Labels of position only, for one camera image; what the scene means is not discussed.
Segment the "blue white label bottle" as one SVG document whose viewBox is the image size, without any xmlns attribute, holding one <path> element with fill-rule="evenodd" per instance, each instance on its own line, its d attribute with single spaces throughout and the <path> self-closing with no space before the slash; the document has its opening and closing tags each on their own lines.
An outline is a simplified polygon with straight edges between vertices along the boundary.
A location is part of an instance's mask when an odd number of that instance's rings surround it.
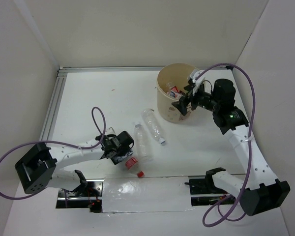
<svg viewBox="0 0 295 236">
<path fill-rule="evenodd" d="M 166 94 L 175 99 L 180 99 L 184 95 L 184 93 L 173 84 L 166 84 Z"/>
</svg>

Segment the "red label bottle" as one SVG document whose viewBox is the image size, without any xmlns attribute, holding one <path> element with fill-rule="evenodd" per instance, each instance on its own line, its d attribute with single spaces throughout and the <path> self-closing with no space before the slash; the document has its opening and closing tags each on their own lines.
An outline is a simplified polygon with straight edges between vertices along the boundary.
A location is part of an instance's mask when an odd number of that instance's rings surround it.
<svg viewBox="0 0 295 236">
<path fill-rule="evenodd" d="M 138 178 L 144 177 L 145 174 L 137 158 L 135 157 L 128 158 L 124 165 L 131 174 L 137 176 Z"/>
</svg>

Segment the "clear bottle white cap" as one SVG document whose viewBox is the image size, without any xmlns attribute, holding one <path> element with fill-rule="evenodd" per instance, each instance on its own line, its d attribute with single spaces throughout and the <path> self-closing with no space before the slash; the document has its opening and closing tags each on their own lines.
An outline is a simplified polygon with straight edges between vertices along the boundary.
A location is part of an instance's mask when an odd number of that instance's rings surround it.
<svg viewBox="0 0 295 236">
<path fill-rule="evenodd" d="M 149 138 L 143 125 L 139 122 L 135 123 L 134 126 L 134 140 L 137 157 L 140 161 L 151 162 L 152 161 L 152 151 L 149 143 Z"/>
</svg>

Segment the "clear bottle blue cap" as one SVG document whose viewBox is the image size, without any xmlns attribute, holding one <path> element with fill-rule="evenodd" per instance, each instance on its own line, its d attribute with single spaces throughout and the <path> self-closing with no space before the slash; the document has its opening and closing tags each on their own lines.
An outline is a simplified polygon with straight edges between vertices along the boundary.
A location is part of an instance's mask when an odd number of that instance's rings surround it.
<svg viewBox="0 0 295 236">
<path fill-rule="evenodd" d="M 157 121 L 152 109 L 145 109 L 141 112 L 143 121 L 145 122 L 152 137 L 160 144 L 165 145 L 166 140 L 159 122 Z"/>
</svg>

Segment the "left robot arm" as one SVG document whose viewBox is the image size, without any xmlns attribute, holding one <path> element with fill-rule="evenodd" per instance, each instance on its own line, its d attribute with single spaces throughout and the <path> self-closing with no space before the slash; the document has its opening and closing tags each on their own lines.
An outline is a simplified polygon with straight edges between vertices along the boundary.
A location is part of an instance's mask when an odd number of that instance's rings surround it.
<svg viewBox="0 0 295 236">
<path fill-rule="evenodd" d="M 116 135 L 108 128 L 104 137 L 82 143 L 77 148 L 54 144 L 35 144 L 16 164 L 26 194 L 37 194 L 45 188 L 65 189 L 75 196 L 87 191 L 88 182 L 80 170 L 65 168 L 81 162 L 109 159 L 114 165 L 133 154 L 134 140 L 127 131 Z"/>
</svg>

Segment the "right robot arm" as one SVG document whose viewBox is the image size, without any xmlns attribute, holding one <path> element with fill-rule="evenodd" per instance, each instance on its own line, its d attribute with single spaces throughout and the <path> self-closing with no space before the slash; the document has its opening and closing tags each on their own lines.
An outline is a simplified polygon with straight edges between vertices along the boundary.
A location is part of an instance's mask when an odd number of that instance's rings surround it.
<svg viewBox="0 0 295 236">
<path fill-rule="evenodd" d="M 224 191 L 239 199 L 244 213 L 253 216 L 280 207 L 291 188 L 280 181 L 269 167 L 252 137 L 250 123 L 241 109 L 235 106 L 236 89 L 232 81 L 218 79 L 213 90 L 205 92 L 203 81 L 189 79 L 186 93 L 172 103 L 182 115 L 187 107 L 202 107 L 212 112 L 214 123 L 228 139 L 243 166 L 246 178 L 241 180 L 224 168 L 206 172 L 205 188 L 210 193 Z"/>
</svg>

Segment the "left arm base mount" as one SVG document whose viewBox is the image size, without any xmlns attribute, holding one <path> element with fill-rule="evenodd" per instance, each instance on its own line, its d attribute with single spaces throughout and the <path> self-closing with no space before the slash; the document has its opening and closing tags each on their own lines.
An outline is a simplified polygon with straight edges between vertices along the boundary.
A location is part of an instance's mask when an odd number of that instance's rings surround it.
<svg viewBox="0 0 295 236">
<path fill-rule="evenodd" d="M 87 179 L 88 185 L 81 194 L 60 189 L 56 209 L 88 209 L 92 213 L 102 213 L 102 193 L 104 179 Z"/>
</svg>

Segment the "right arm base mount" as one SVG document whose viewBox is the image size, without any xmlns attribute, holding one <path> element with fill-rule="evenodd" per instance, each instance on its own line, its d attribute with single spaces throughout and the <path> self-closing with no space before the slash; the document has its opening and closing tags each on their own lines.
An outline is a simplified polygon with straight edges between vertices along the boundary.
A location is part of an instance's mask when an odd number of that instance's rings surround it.
<svg viewBox="0 0 295 236">
<path fill-rule="evenodd" d="M 189 178 L 184 184 L 189 187 L 191 195 L 191 206 L 212 206 L 219 200 L 229 196 L 225 190 L 219 189 L 213 185 L 213 174 L 225 171 L 224 168 L 215 168 L 206 171 L 204 177 Z"/>
</svg>

